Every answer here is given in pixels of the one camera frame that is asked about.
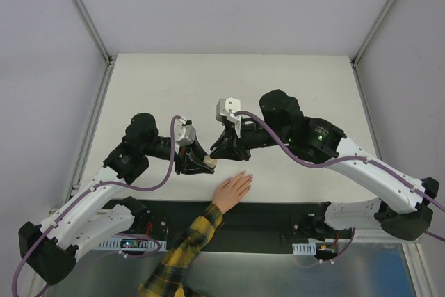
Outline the beige nail polish bottle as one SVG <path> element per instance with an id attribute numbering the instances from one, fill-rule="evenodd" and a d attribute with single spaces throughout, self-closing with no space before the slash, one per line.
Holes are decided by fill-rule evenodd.
<path id="1" fill-rule="evenodd" d="M 212 158 L 209 157 L 209 156 L 206 156 L 206 157 L 204 158 L 204 163 L 205 163 L 208 167 L 210 167 L 211 169 L 214 169 L 214 168 L 216 167 L 217 162 L 218 162 L 217 159 L 212 159 Z"/>

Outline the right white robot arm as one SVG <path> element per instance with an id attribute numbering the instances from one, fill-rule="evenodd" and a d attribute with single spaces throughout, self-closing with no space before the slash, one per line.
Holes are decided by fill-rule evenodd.
<path id="1" fill-rule="evenodd" d="M 261 117 L 244 111 L 237 99 L 220 99 L 216 120 L 224 131 L 211 146 L 211 158 L 247 161 L 253 149 L 279 146 L 297 164 L 333 170 L 375 195 L 351 203 L 325 202 L 312 218 L 311 231 L 321 240 L 336 231 L 381 228 L 414 241 L 428 232 L 439 182 L 417 179 L 369 154 L 344 130 L 322 118 L 304 115 L 298 100 L 272 90 L 259 100 Z"/>

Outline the yellow plaid sleeve forearm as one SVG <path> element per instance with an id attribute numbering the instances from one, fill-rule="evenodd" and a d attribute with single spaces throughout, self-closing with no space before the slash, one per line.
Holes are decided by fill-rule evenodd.
<path id="1" fill-rule="evenodd" d="M 210 204 L 181 240 L 171 247 L 152 274 L 139 287 L 140 296 L 201 296 L 184 284 L 188 267 L 198 253 L 212 240 L 223 221 L 217 206 Z"/>

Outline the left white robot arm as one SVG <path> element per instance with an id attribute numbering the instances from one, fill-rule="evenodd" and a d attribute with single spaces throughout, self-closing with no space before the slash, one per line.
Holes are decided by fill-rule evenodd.
<path id="1" fill-rule="evenodd" d="M 20 227 L 20 264 L 28 264 L 47 285 L 54 286 L 102 241 L 127 230 L 141 233 L 147 225 L 147 211 L 133 197 L 123 199 L 104 217 L 96 214 L 124 189 L 141 190 L 134 182 L 149 168 L 151 157 L 167 160 L 169 165 L 165 177 L 158 185 L 147 187 L 147 192 L 161 188 L 173 172 L 212 174 L 216 167 L 216 160 L 199 144 L 191 120 L 173 117 L 170 135 L 163 137 L 154 116 L 139 113 L 87 187 L 40 223 L 26 222 Z"/>

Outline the person's hand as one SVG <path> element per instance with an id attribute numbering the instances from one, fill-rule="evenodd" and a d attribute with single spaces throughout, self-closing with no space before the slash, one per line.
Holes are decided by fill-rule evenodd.
<path id="1" fill-rule="evenodd" d="M 212 204 L 217 206 L 222 214 L 235 207 L 249 192 L 253 175 L 241 172 L 225 180 L 213 194 Z"/>

